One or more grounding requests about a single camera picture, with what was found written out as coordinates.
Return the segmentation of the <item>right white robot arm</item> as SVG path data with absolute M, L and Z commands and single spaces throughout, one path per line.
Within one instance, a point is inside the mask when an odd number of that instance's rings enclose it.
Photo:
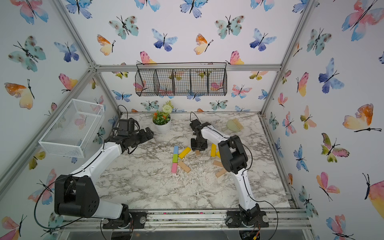
M 208 142 L 219 148 L 222 165 L 231 174 L 237 190 L 240 223 L 247 227 L 267 228 L 269 226 L 267 214 L 260 209 L 251 190 L 248 178 L 248 156 L 240 138 L 237 135 L 226 135 L 215 129 L 210 123 L 201 123 L 198 119 L 192 120 L 190 127 L 196 136 L 191 139 L 193 151 L 206 150 Z

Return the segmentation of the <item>white pot with plant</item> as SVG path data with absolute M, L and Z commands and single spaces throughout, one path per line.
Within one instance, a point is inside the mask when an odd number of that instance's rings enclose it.
M 160 134 L 168 133 L 171 130 L 171 113 L 174 106 L 171 101 L 167 101 L 161 111 L 156 111 L 153 115 L 153 124 Z

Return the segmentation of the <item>green block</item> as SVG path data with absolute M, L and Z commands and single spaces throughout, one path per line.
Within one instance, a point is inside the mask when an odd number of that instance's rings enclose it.
M 173 154 L 173 163 L 177 164 L 178 163 L 178 154 Z

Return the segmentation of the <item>pink block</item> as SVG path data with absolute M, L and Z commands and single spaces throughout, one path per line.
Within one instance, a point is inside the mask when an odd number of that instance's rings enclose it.
M 177 173 L 177 168 L 178 168 L 178 164 L 177 163 L 172 163 L 172 170 L 171 170 L 171 172 L 173 174 L 176 174 Z

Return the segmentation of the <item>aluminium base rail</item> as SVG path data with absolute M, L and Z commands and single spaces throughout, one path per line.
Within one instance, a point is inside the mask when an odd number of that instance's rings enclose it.
M 243 223 L 239 210 L 130 210 L 134 231 L 311 230 L 305 210 L 263 209 L 254 223 Z

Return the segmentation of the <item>white mesh wall basket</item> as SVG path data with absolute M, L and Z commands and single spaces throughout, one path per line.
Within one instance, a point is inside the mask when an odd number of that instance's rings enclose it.
M 105 107 L 71 99 L 39 140 L 47 154 L 85 158 L 86 147 L 104 121 Z

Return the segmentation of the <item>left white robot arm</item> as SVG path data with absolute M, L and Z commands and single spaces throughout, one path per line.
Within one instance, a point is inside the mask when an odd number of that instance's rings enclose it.
M 132 154 L 140 144 L 154 138 L 133 118 L 119 120 L 101 148 L 77 170 L 60 175 L 55 182 L 54 210 L 57 215 L 108 220 L 109 229 L 133 227 L 128 205 L 101 200 L 95 183 L 107 167 L 124 152 Z

